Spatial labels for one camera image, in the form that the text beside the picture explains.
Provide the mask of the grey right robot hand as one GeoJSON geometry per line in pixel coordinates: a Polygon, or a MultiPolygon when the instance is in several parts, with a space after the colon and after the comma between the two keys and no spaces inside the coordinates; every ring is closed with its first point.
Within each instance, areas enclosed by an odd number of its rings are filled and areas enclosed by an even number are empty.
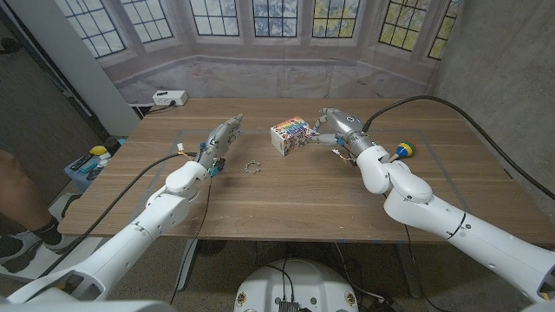
{"type": "Polygon", "coordinates": [[[371,138],[362,130],[363,124],[352,114],[347,114],[336,108],[322,108],[322,115],[313,127],[317,132],[322,124],[327,124],[335,132],[313,135],[310,142],[334,146],[337,144],[346,146],[351,154],[358,157],[364,150],[374,145],[371,138]]]}

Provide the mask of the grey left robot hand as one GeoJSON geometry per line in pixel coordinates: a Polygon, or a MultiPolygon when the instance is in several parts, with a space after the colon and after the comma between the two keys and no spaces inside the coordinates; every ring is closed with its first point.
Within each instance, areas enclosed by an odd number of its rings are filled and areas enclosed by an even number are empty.
{"type": "Polygon", "coordinates": [[[241,135],[240,123],[243,117],[242,114],[238,114],[215,127],[195,161],[205,169],[211,169],[216,161],[227,153],[231,143],[241,135]]]}

